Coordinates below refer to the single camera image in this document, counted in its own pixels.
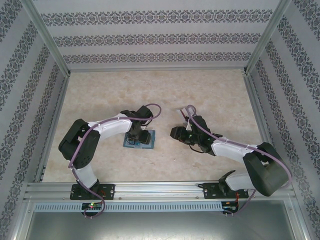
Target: robotic arm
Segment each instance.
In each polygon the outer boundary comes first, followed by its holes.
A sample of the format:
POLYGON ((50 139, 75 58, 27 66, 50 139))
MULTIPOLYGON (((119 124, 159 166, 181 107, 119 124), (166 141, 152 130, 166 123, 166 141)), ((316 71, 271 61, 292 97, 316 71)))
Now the robotic arm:
POLYGON ((78 180, 82 182, 85 187, 96 193, 99 188, 99 180, 95 176, 90 162, 94 157, 98 142, 116 134, 128 133, 128 139, 130 141, 149 144, 151 136, 147 130, 144 130, 144 127, 148 125, 151 120, 132 119, 149 119, 153 117, 150 109, 142 106, 138 111, 121 111, 121 113, 110 118, 110 120, 104 120, 102 124, 100 124, 101 121, 85 122, 82 119, 78 119, 66 133, 58 149, 63 157, 70 161, 80 144, 80 139, 84 137, 90 128, 97 125, 84 139, 72 163, 78 180))
POLYGON ((191 146, 198 145, 202 150, 201 153, 227 157, 244 164, 246 167, 246 171, 233 170, 219 179, 219 189, 225 195, 240 189, 256 189, 262 195, 269 197, 289 180, 287 172, 277 162, 257 151, 248 149, 250 146, 264 151, 285 165, 271 144, 263 142, 260 145, 247 145, 247 147, 231 144, 222 135, 213 133, 217 139, 213 138, 196 126, 193 121, 211 133, 201 116, 196 115, 192 118, 193 120, 186 117, 186 127, 172 128, 170 136, 189 145, 192 150, 194 149, 191 146))

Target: beige floor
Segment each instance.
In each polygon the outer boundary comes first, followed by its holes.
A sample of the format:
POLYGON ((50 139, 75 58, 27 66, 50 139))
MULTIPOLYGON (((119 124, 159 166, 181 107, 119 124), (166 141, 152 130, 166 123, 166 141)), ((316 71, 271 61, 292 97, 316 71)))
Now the beige floor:
MULTIPOLYGON (((243 143, 261 143, 240 70, 72 73, 43 181, 75 181, 58 151, 75 120, 99 121, 148 103, 162 106, 161 116, 148 127, 156 131, 154 149, 124 148, 124 134, 105 139, 91 162, 100 181, 217 180, 244 168, 228 158, 193 152, 169 136, 171 128, 182 125, 175 110, 188 104, 196 106, 212 132, 243 143)), ((157 113, 156 107, 151 110, 157 113)))

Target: purple cable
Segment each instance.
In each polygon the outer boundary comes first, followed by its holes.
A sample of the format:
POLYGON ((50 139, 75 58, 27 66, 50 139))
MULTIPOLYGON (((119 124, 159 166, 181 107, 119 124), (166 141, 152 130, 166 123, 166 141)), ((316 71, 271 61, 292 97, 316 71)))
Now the purple cable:
MULTIPOLYGON (((213 137, 214 139, 216 140, 219 140, 219 141, 222 141, 222 142, 225 142, 225 143, 230 143, 230 144, 233 144, 233 145, 236 145, 236 146, 239 146, 239 147, 242 147, 242 148, 247 148, 247 149, 250 149, 250 150, 253 150, 253 151, 256 151, 258 153, 261 153, 269 158, 271 158, 272 160, 274 160, 276 163, 278 163, 286 172, 286 174, 288 175, 288 182, 286 183, 285 186, 282 186, 281 188, 282 189, 285 189, 287 188, 291 182, 292 182, 292 176, 291 176, 291 173, 289 171, 289 169, 279 160, 277 159, 276 157, 270 155, 269 153, 265 152, 265 151, 262 151, 260 149, 257 149, 257 148, 254 148, 254 147, 251 147, 249 145, 245 145, 245 144, 241 144, 241 143, 238 143, 238 142, 235 142, 235 141, 231 141, 231 140, 227 140, 227 139, 219 139, 219 137, 213 135, 212 133, 208 132, 207 130, 205 130, 203 127, 201 127, 196 121, 194 121, 194 118, 193 116, 191 115, 191 113, 189 112, 189 109, 192 108, 193 110, 196 109, 195 106, 193 105, 188 105, 185 110, 186 112, 188 113, 188 116, 189 118, 192 120, 192 122, 199 128, 201 129, 203 132, 205 132, 206 134, 208 134, 210 137, 213 137)), ((242 208, 237 212, 241 212, 245 207, 247 207, 249 201, 253 198, 254 194, 256 193, 256 190, 253 191, 253 193, 251 194, 251 196, 248 198, 248 200, 245 202, 245 204, 242 206, 242 208)))
MULTIPOLYGON (((98 127, 99 125, 101 124, 104 124, 104 123, 107 123, 107 122, 110 122, 110 121, 115 121, 115 120, 137 120, 137 121, 148 121, 148 120, 152 120, 152 119, 156 119, 157 117, 159 117, 159 115, 161 114, 162 112, 162 108, 159 104, 156 104, 156 103, 149 103, 147 105, 145 105, 146 107, 148 106, 157 106, 159 108, 159 113, 156 115, 156 116, 153 116, 153 117, 149 117, 149 118, 138 118, 138 117, 128 117, 128 116, 122 116, 122 117, 113 117, 113 118, 109 118, 109 119, 105 119, 105 120, 102 120, 100 121, 99 123, 93 125, 92 127, 90 127, 88 129, 88 131, 86 131, 86 133, 84 134, 83 138, 81 139, 78 147, 76 148, 70 162, 69 162, 69 165, 68 165, 68 168, 72 170, 72 173, 76 179, 76 181, 85 189, 87 190, 89 193, 95 195, 96 197, 98 197, 99 199, 101 199, 101 203, 103 204, 103 207, 101 208, 101 211, 98 212, 96 215, 94 216, 90 216, 90 219, 93 219, 93 218, 96 218, 98 217, 100 214, 102 214, 106 208, 106 202, 104 200, 104 198, 102 196, 100 196, 99 194, 95 193, 94 191, 91 191, 88 187, 86 187, 80 180, 79 180, 79 177, 77 176, 77 173, 74 169, 74 161, 78 155, 78 152, 82 146, 82 144, 84 143, 85 139, 87 138, 87 136, 89 135, 89 133, 96 127, 98 127)), ((83 215, 85 218, 87 218, 88 216, 86 215, 86 211, 87 209, 84 210, 83 212, 83 215)))

